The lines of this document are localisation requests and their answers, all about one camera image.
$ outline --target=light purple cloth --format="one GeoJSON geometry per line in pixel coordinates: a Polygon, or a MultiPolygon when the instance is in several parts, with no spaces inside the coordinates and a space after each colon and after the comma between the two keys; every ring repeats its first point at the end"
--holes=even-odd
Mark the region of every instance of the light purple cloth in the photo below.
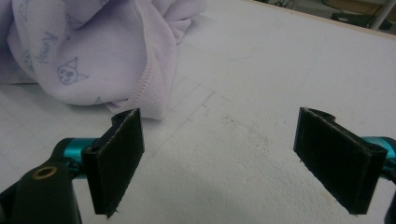
{"type": "Polygon", "coordinates": [[[1,0],[0,83],[164,116],[177,44],[205,0],[1,0]]]}

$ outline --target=teal clamp body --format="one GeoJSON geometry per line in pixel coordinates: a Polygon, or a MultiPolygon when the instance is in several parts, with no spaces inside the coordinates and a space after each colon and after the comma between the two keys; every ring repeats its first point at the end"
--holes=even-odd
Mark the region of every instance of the teal clamp body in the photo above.
{"type": "Polygon", "coordinates": [[[75,175],[75,178],[86,178],[81,151],[85,147],[92,145],[96,139],[97,138],[74,138],[64,150],[64,164],[69,168],[70,172],[75,175]]]}
{"type": "Polygon", "coordinates": [[[363,137],[362,139],[368,143],[381,146],[388,151],[387,159],[382,168],[382,176],[396,181],[396,140],[388,137],[363,137]]]}

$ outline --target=white table surface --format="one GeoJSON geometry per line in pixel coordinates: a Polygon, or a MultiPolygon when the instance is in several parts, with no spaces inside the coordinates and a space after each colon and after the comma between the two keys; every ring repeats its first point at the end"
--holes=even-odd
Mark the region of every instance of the white table surface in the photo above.
{"type": "MultiPolygon", "coordinates": [[[[242,0],[211,0],[179,46],[162,121],[144,119],[146,153],[119,213],[84,223],[383,223],[395,191],[378,181],[351,216],[293,152],[300,106],[357,135],[396,137],[396,41],[242,0]]],[[[104,106],[64,105],[36,85],[0,86],[0,190],[66,137],[99,137],[104,106]]]]}

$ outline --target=lavender fabric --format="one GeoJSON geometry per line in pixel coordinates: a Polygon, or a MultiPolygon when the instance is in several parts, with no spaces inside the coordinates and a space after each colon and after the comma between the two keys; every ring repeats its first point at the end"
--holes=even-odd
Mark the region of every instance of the lavender fabric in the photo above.
{"type": "Polygon", "coordinates": [[[1,0],[0,83],[164,116],[177,44],[205,0],[1,0]]]}

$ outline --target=cloth fold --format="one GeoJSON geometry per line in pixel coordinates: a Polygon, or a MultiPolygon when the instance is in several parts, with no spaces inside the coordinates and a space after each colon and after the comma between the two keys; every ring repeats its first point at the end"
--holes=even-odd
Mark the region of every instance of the cloth fold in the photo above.
{"type": "Polygon", "coordinates": [[[2,0],[0,83],[72,105],[166,111],[177,44],[205,0],[2,0]]]}

